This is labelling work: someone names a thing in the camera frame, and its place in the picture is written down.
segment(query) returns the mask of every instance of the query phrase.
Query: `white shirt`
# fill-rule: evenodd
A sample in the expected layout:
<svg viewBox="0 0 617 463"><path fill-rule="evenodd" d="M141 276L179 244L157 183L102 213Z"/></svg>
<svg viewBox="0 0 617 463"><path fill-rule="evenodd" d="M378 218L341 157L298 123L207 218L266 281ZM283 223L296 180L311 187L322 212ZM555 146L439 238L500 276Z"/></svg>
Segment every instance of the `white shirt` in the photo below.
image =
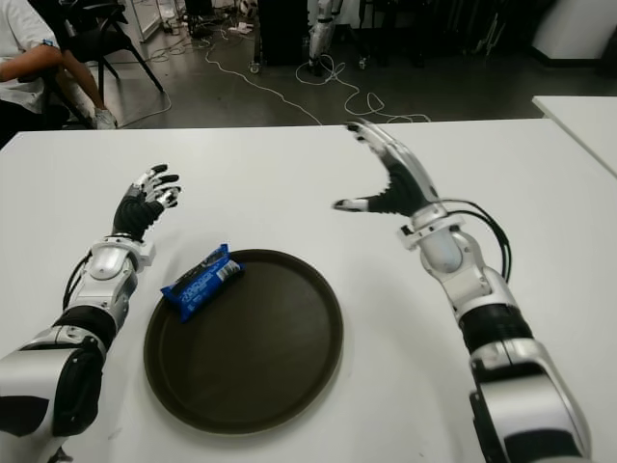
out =
<svg viewBox="0 0 617 463"><path fill-rule="evenodd" d="M0 64L41 44L58 46L54 33L28 0L0 0ZM0 82L0 99L33 113L40 113L42 91L40 79L24 84Z"/></svg>

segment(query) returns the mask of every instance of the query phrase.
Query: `round tray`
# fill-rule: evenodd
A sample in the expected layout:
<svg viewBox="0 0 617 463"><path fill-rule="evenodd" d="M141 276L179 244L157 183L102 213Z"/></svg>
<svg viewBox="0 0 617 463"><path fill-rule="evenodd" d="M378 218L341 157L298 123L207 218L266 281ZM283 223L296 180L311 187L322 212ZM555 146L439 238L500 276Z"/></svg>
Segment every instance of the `round tray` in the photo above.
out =
<svg viewBox="0 0 617 463"><path fill-rule="evenodd" d="M305 262L276 251L231 253L246 265L187 322L165 299L146 334L152 390L178 419L216 434L276 427L333 376L343 341L335 294Z"/></svg>

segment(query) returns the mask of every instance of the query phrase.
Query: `blue snack package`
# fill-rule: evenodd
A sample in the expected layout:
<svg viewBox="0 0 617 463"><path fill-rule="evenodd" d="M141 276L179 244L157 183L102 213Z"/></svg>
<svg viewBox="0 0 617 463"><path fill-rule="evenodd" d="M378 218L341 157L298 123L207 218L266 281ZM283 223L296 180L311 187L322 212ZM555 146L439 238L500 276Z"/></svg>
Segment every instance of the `blue snack package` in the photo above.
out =
<svg viewBox="0 0 617 463"><path fill-rule="evenodd" d="M222 244L173 285L163 287L161 292L168 301L179 307L180 321L184 323L225 281L243 270L243 264L229 258L228 245Z"/></svg>

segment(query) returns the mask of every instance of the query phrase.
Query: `person's arm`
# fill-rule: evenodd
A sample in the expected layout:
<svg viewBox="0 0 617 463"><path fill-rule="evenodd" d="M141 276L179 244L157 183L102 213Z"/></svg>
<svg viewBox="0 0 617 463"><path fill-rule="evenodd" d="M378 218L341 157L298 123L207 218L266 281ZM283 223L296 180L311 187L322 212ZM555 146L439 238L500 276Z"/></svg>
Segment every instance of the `person's arm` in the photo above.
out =
<svg viewBox="0 0 617 463"><path fill-rule="evenodd" d="M39 45L0 65L0 82L18 79L41 70L58 66L62 53L54 46Z"/></svg>
<svg viewBox="0 0 617 463"><path fill-rule="evenodd" d="M0 65L0 82L62 63L54 33L27 0L7 0L5 8L9 27L23 54Z"/></svg>

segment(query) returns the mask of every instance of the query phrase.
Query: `black cable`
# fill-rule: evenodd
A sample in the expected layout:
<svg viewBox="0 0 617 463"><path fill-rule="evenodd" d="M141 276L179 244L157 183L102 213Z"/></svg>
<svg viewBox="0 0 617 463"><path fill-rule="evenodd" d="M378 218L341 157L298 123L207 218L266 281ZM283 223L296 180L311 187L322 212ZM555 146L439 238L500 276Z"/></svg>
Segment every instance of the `black cable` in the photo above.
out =
<svg viewBox="0 0 617 463"><path fill-rule="evenodd" d="M444 199L442 200L443 203L460 203L460 204L467 204L470 205L471 207L474 207L475 209L479 210L480 212L482 212L486 218L491 221L494 225L493 228L493 232L495 234L498 233L497 239L500 240L500 242L502 243L501 246L502 248L504 248L504 250L502 250L502 256L505 255L507 257L507 263L505 265L505 276L503 276L503 278L506 280L506 283L510 281L510 275L512 274L512 247L510 246L510 240L508 238L508 235L505 233L505 231L503 230L503 228L501 227L501 225L497 222L497 220L495 220L491 214L489 214L484 208L480 207L479 204L474 203L473 201L468 201L468 200L457 200L457 199Z"/></svg>
<svg viewBox="0 0 617 463"><path fill-rule="evenodd" d="M82 257L81 260L77 262L77 265L75 265L75 268L73 268L73 271L71 272L70 277L68 277L67 286L65 287L65 294L62 298L62 310L63 311L68 307L68 303L70 302L70 296L72 296L73 291L75 290L75 288L77 287L77 284L81 280L81 276L79 276L79 278L77 278L76 280L75 280L75 276L83 268L83 266L86 264L88 259L92 256L92 254L93 254L92 251L89 251L88 254Z"/></svg>
<svg viewBox="0 0 617 463"><path fill-rule="evenodd" d="M499 250L501 251L501 277L503 277L505 282L508 283L510 281L510 273L512 271L512 250L510 248L509 241L503 229L489 214L482 215L478 212L474 212L472 210L464 210L464 209L448 211L448 215L454 215L454 214L470 215L472 217L475 217L481 220L482 222L484 222L486 225L489 226L489 228L495 235L495 238L499 245Z"/></svg>

